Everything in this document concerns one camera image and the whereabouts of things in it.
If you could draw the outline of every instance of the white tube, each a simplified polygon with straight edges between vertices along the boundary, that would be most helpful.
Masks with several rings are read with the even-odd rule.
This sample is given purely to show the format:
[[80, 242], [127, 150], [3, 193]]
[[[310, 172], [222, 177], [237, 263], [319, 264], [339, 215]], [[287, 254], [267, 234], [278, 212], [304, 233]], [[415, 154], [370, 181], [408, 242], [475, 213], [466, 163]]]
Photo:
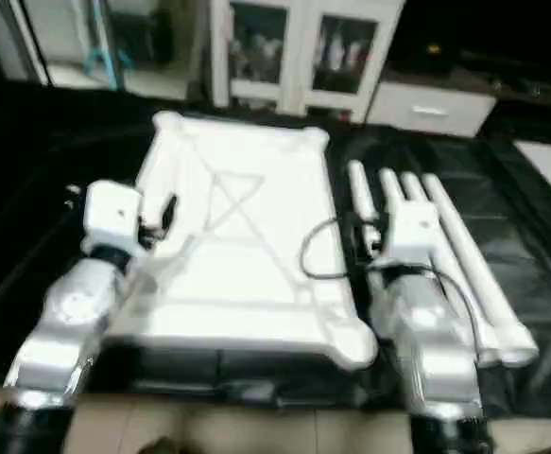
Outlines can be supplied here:
[[[363, 220], [374, 221], [378, 219], [378, 213], [371, 197], [370, 185], [366, 177], [366, 169], [360, 161], [353, 159], [348, 164], [349, 179], [351, 181], [351, 195], [353, 197], [354, 212]], [[381, 236], [372, 225], [362, 226], [366, 249], [373, 251], [374, 244], [380, 244]]]
[[394, 213], [397, 207], [405, 200], [404, 191], [399, 185], [397, 175], [389, 168], [380, 170], [380, 183], [387, 197], [387, 211]]
[[366, 178], [366, 169], [360, 161], [355, 159], [349, 162], [348, 167], [355, 213], [365, 220], [378, 218], [376, 207], [371, 197], [370, 185]]
[[491, 273], [454, 204], [436, 175], [425, 175], [424, 186], [439, 214], [447, 236], [485, 316], [500, 342], [499, 356], [507, 366], [522, 366], [538, 355], [529, 330], [517, 319], [506, 295]]
[[[402, 175], [402, 183], [405, 188], [405, 192], [412, 201], [428, 201], [426, 193], [422, 189], [422, 185], [418, 177], [413, 173], [404, 173]], [[476, 324], [476, 336], [478, 336], [480, 351], [479, 351], [479, 365], [487, 366], [492, 365], [498, 359], [498, 340], [495, 336], [495, 332], [491, 325], [485, 320], [483, 310], [479, 305], [470, 284], [464, 276], [464, 272], [457, 263], [454, 251], [450, 246], [445, 233], [439, 227], [439, 231], [435, 236], [435, 250], [432, 255], [435, 268], [449, 277], [451, 277], [459, 286], [463, 295], [466, 298], [466, 303], [462, 298], [462, 295], [457, 293], [457, 289], [445, 280], [441, 280], [441, 283], [445, 287], [447, 299], [451, 303], [452, 307], [456, 311], [458, 317], [463, 321], [461, 336], [464, 340], [467, 340], [470, 344], [474, 344], [473, 330], [470, 325], [470, 315], [466, 308], [466, 304], [470, 305], [471, 312], [474, 314]]]

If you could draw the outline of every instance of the black sheet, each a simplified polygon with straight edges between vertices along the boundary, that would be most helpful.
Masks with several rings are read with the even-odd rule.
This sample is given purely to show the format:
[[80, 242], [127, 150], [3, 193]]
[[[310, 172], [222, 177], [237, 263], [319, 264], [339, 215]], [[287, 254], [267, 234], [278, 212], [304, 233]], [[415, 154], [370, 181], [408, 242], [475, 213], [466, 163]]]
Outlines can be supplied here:
[[[43, 292], [78, 256], [82, 200], [66, 185], [131, 181], [153, 135], [150, 118], [162, 109], [225, 115], [131, 95], [0, 85], [0, 382], [37, 320]], [[328, 131], [326, 157], [339, 214], [351, 208], [349, 159], [361, 159], [374, 176], [382, 166], [438, 173], [541, 349], [524, 369], [481, 373], [486, 411], [551, 417], [551, 187], [512, 144], [255, 113], [226, 117], [291, 128], [317, 124]], [[343, 240], [351, 264], [351, 233], [345, 230]], [[365, 316], [365, 280], [357, 275], [352, 285]], [[383, 345], [372, 367], [350, 374], [320, 356], [120, 343], [101, 355], [91, 388], [269, 407], [399, 408], [392, 355]]]

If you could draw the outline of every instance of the silver robotic arm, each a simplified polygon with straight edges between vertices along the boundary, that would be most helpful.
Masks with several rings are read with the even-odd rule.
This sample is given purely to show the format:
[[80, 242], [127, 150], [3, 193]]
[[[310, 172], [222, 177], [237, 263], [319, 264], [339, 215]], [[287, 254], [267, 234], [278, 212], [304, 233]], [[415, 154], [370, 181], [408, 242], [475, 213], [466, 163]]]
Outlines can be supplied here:
[[[156, 126], [171, 122], [172, 115], [157, 114]], [[173, 172], [181, 153], [190, 151], [160, 139], [158, 134], [136, 187], [104, 180], [89, 185], [85, 256], [48, 289], [42, 315], [10, 366], [0, 408], [0, 454], [62, 452], [102, 341], [146, 277], [142, 269], [169, 228], [164, 219], [174, 216], [180, 188]], [[177, 225], [180, 237], [184, 230]]]
[[[366, 223], [363, 227], [372, 260], [370, 315], [378, 336], [395, 346], [414, 451], [493, 452], [477, 367], [517, 358], [505, 352], [519, 344], [533, 358], [535, 343], [530, 336], [519, 343], [501, 343], [495, 337], [484, 312], [504, 310], [507, 321], [519, 323], [511, 309], [483, 310], [482, 306], [487, 309], [503, 302], [483, 302], [474, 296], [480, 281], [475, 285], [464, 277], [464, 270], [474, 262], [458, 264], [439, 222], [443, 210], [427, 198], [415, 175], [405, 174], [402, 187], [393, 171], [380, 172], [387, 207], [378, 216], [363, 165], [351, 162], [349, 173], [355, 212], [381, 226], [376, 229]], [[475, 253], [473, 260], [478, 259]]]

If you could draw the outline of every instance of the floor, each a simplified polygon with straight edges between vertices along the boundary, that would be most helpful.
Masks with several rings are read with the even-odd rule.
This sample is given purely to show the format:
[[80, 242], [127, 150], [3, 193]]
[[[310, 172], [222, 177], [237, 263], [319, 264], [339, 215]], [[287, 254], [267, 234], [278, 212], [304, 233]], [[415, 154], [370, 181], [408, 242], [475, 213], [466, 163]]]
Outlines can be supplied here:
[[[59, 87], [79, 89], [106, 88], [110, 86], [102, 68], [90, 73], [81, 65], [72, 63], [48, 64], [48, 74]], [[124, 72], [126, 89], [136, 95], [155, 96], [166, 99], [185, 99], [187, 95], [187, 74], [184, 63], [171, 63], [160, 69], [127, 69]]]
[[[491, 430], [498, 454], [551, 445], [551, 420], [501, 421], [493, 423]], [[78, 408], [65, 453], [135, 454], [161, 436], [195, 446], [203, 454], [412, 452], [402, 413], [248, 410], [93, 395]]]

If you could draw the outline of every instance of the black joint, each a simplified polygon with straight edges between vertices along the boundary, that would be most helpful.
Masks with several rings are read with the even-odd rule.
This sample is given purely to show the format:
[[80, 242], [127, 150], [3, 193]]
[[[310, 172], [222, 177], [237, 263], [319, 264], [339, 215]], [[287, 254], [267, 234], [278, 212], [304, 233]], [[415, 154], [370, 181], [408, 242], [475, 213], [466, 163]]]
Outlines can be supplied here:
[[131, 256], [126, 251], [114, 248], [113, 246], [101, 245], [93, 249], [90, 253], [90, 258], [111, 263], [122, 271], [123, 274], [126, 274], [126, 266], [130, 262]]
[[446, 421], [429, 416], [411, 417], [414, 452], [435, 454], [492, 454], [493, 439], [484, 418]]

